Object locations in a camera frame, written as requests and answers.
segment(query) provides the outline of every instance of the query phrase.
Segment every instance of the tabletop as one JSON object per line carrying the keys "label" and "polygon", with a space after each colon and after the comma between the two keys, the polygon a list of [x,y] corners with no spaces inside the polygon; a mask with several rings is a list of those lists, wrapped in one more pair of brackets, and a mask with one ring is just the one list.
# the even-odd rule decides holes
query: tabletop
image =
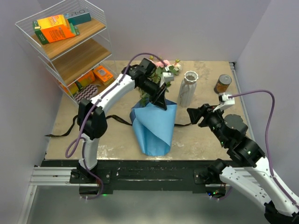
{"label": "tabletop", "polygon": [[[121,70],[128,61],[117,61],[117,67]],[[183,69],[179,76],[171,83],[166,98],[176,102],[181,81],[186,71],[195,71],[199,75],[197,87],[193,96],[190,108],[198,108],[205,103],[217,105],[218,95],[214,92],[214,86],[222,74],[230,75],[233,79],[228,88],[231,94],[238,93],[236,82],[231,72],[231,68],[226,61],[181,61]],[[140,93],[133,90],[121,98],[108,112],[107,115],[115,114],[130,122],[129,114],[131,108],[139,101]],[[65,94],[62,96],[59,111],[53,128],[53,134],[65,133],[72,124],[72,118],[78,113],[78,106],[75,105]],[[235,105],[227,109],[227,114],[238,114],[246,123],[244,111],[239,98],[235,99]],[[190,122],[186,108],[178,105],[176,113],[176,123],[187,124]],[[98,147],[98,159],[102,160],[230,160],[220,142],[208,127],[200,128],[197,125],[185,127],[175,127],[172,146],[170,152],[165,156],[147,156],[139,148],[133,128],[122,124],[116,120],[107,120],[108,129],[101,137]],[[78,125],[75,125],[68,136],[52,138],[48,145],[45,159],[62,160],[65,159],[65,150],[68,145],[77,138],[79,132]],[[74,155],[73,160],[80,159],[82,143]]]}

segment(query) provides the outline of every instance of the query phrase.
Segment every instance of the blue paper wrapping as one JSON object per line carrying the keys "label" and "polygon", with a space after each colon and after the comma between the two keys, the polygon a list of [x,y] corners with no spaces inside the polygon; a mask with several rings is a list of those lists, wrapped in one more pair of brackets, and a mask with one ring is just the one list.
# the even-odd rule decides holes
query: blue paper wrapping
{"label": "blue paper wrapping", "polygon": [[150,156],[169,153],[173,136],[177,104],[166,100],[167,110],[138,102],[130,113],[133,130],[142,152]]}

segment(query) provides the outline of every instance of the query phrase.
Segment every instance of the tin can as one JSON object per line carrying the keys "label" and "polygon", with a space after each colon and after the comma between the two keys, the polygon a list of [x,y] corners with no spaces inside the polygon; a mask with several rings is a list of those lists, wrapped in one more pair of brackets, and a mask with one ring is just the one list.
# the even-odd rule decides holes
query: tin can
{"label": "tin can", "polygon": [[229,75],[221,75],[214,87],[214,91],[218,94],[225,92],[231,83],[232,78]]}

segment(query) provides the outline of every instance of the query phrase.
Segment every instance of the teal box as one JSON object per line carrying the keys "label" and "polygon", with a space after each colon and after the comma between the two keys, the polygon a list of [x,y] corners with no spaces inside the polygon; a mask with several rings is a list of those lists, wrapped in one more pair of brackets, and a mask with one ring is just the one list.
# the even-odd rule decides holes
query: teal box
{"label": "teal box", "polygon": [[64,18],[66,18],[68,22],[72,23],[74,26],[92,20],[87,8],[82,8],[76,12],[65,13]]}

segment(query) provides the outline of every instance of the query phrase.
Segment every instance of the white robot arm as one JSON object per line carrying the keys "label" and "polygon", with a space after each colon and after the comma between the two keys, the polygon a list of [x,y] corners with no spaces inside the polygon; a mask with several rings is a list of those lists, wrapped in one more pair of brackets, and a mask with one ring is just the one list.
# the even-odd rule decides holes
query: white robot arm
{"label": "white robot arm", "polygon": [[[79,104],[78,124],[83,126],[82,137],[85,139],[85,156],[79,160],[80,165],[89,170],[97,165],[97,151],[100,137],[107,129],[105,114],[125,94],[138,87],[149,94],[149,101],[166,110],[165,90],[166,85],[162,78],[159,84],[148,79],[156,66],[148,59],[143,59],[139,65],[130,66],[127,74],[120,74],[119,77],[99,95],[91,100],[83,99]],[[164,76],[171,76],[169,69],[165,68]],[[94,106],[95,110],[84,123],[84,119]]]}
{"label": "white robot arm", "polygon": [[227,154],[239,166],[244,167],[258,182],[256,185],[241,176],[233,167],[226,166],[218,159],[209,168],[210,172],[203,173],[201,178],[218,179],[227,183],[265,212],[265,217],[271,224],[298,224],[299,197],[295,195],[273,170],[269,160],[261,148],[246,136],[248,127],[240,116],[230,114],[222,117],[223,111],[235,104],[230,94],[219,94],[218,106],[204,104],[200,108],[188,108],[191,123],[200,127],[208,126],[220,141],[222,147],[228,148]]}

